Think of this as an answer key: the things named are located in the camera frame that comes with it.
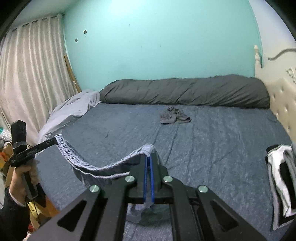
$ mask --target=plastic bag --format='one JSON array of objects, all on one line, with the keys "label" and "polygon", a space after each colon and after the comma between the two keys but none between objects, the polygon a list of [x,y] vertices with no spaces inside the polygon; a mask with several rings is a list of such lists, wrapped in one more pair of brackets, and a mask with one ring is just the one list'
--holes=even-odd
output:
[{"label": "plastic bag", "polygon": [[11,142],[11,132],[0,127],[0,139]]}]

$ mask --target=person's hand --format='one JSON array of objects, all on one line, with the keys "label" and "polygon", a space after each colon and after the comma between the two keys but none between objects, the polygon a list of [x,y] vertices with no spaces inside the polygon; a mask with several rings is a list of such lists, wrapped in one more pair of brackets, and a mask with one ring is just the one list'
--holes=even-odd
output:
[{"label": "person's hand", "polygon": [[19,167],[16,167],[12,174],[12,180],[11,184],[9,186],[10,194],[20,203],[26,204],[25,197],[26,197],[26,191],[25,187],[22,182],[22,175],[26,172],[29,172],[31,176],[31,182],[33,185],[37,185],[39,183],[38,179],[38,171],[36,164],[33,166],[26,166],[21,165]]}]

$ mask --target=teal wall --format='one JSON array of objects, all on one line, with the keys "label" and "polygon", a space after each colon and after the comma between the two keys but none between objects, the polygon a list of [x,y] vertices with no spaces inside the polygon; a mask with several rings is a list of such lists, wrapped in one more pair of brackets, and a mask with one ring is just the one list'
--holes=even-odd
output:
[{"label": "teal wall", "polygon": [[124,78],[254,76],[261,45],[248,0],[80,0],[64,28],[73,72],[92,90]]}]

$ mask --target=mattress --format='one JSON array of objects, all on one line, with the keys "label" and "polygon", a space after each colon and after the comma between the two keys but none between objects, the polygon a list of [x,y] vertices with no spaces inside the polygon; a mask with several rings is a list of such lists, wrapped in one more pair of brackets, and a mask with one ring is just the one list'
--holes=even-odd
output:
[{"label": "mattress", "polygon": [[[269,109],[176,107],[192,121],[160,125],[165,105],[99,103],[62,134],[98,167],[153,144],[171,176],[188,186],[207,185],[267,240],[278,241],[288,227],[270,231],[273,208],[266,148],[291,141],[276,117]],[[41,185],[58,209],[85,190],[56,146],[37,158]],[[172,240],[167,209],[143,215],[139,224],[126,222],[124,240]]]}]

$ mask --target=tufted headboard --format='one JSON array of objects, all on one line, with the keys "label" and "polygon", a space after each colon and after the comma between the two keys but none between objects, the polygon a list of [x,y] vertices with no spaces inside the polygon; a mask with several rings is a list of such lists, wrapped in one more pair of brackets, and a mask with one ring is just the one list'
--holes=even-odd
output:
[{"label": "tufted headboard", "polygon": [[269,92],[270,109],[296,142],[296,49],[285,49],[264,65],[262,68],[255,45],[255,76]]}]

